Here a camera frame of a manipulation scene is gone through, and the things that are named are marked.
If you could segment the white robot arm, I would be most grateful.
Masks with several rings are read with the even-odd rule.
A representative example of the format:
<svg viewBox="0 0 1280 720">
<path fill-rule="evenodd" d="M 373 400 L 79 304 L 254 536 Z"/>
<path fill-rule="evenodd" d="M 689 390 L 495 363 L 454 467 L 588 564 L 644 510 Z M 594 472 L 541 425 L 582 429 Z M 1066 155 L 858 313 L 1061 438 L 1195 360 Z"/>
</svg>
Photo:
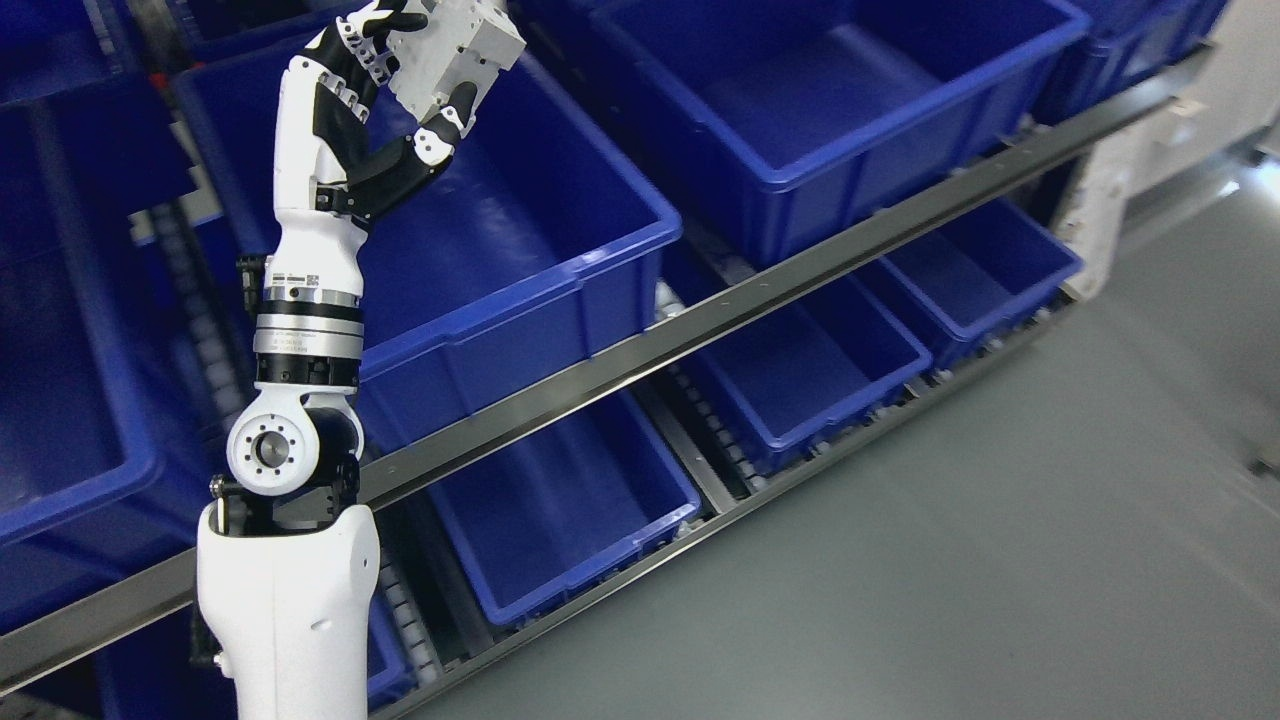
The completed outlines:
<svg viewBox="0 0 1280 720">
<path fill-rule="evenodd" d="M 358 502 L 364 279 L 332 250 L 279 249 L 243 270 L 256 396 L 198 520 L 209 661 L 241 719 L 365 719 L 380 550 Z"/>
</svg>

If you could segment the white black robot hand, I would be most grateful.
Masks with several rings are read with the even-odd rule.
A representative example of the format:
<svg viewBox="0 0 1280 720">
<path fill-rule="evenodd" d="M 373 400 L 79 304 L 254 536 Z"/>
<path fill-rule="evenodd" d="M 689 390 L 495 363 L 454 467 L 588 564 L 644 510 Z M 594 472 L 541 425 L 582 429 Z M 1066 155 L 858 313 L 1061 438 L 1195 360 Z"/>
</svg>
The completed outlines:
<svg viewBox="0 0 1280 720">
<path fill-rule="evenodd" d="M 399 68 L 389 33 L 429 22 L 404 13 L 406 3 L 371 1 L 335 17 L 282 73 L 271 186 L 282 234 L 265 261 L 269 301 L 357 307 L 358 252 L 372 225 L 442 176 L 474 127 L 471 83 L 426 120 L 387 88 Z"/>
</svg>

